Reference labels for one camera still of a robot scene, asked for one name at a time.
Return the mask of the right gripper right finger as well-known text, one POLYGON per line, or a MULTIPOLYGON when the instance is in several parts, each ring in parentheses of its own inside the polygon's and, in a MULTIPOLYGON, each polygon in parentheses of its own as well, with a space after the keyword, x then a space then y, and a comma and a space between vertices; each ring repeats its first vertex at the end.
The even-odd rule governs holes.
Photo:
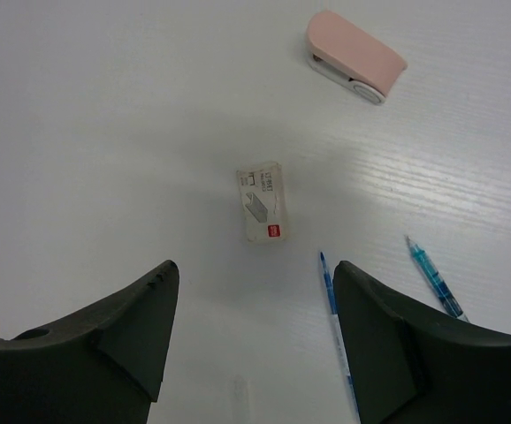
POLYGON ((333 289, 362 423, 511 423, 511 335, 441 313, 349 261, 333 289))

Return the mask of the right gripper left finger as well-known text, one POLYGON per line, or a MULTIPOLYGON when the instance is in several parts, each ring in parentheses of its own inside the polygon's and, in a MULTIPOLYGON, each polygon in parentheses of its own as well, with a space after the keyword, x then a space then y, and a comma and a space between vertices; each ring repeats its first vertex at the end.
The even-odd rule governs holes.
POLYGON ((164 261, 126 288, 0 338, 0 423, 145 423, 158 400, 179 296, 164 261))

